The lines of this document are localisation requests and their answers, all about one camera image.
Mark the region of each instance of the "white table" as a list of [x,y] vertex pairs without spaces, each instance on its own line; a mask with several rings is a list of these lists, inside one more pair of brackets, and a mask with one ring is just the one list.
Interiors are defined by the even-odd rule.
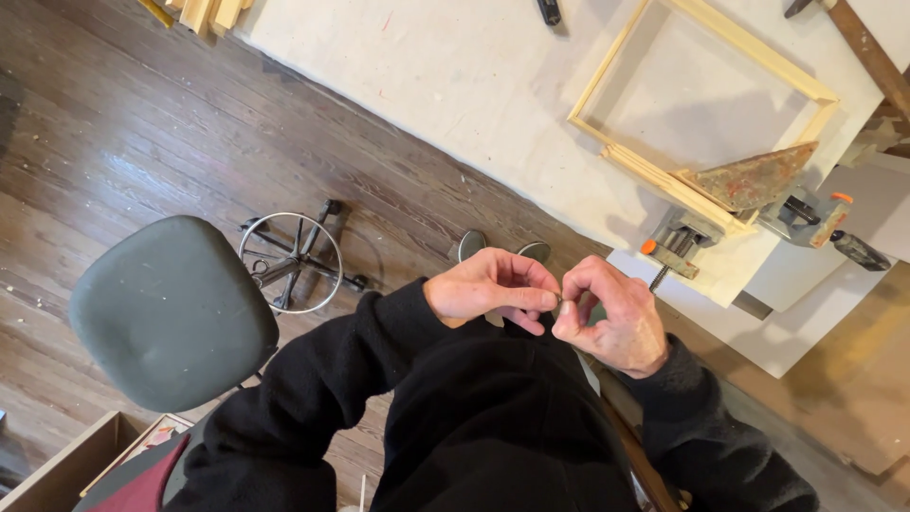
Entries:
[[[820,180],[882,94],[817,5],[785,20],[790,0],[709,3],[842,99],[811,162]],[[560,0],[568,30],[561,35],[543,24],[533,0],[257,0],[235,34],[511,187],[579,233],[635,251],[669,204],[618,164],[598,159],[598,145],[564,119],[637,4]],[[853,4],[905,68],[910,2]],[[728,239],[699,254],[702,275],[686,284],[725,307],[778,243],[764,230]]]

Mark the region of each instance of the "wooden floor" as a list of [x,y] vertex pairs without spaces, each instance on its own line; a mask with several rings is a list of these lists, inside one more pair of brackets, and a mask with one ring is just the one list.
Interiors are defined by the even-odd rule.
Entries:
[[[110,386],[66,318],[88,265],[154,220],[197,215],[236,244],[250,217],[343,200],[346,264],[384,292],[449,268],[469,228],[511,250],[548,241],[558,274],[609,251],[238,44],[165,30],[135,0],[5,0],[0,23],[0,466],[20,474],[108,410],[156,416]],[[282,342],[357,299],[281,316]],[[340,505],[363,474],[372,496],[388,405],[371,400],[329,450]]]

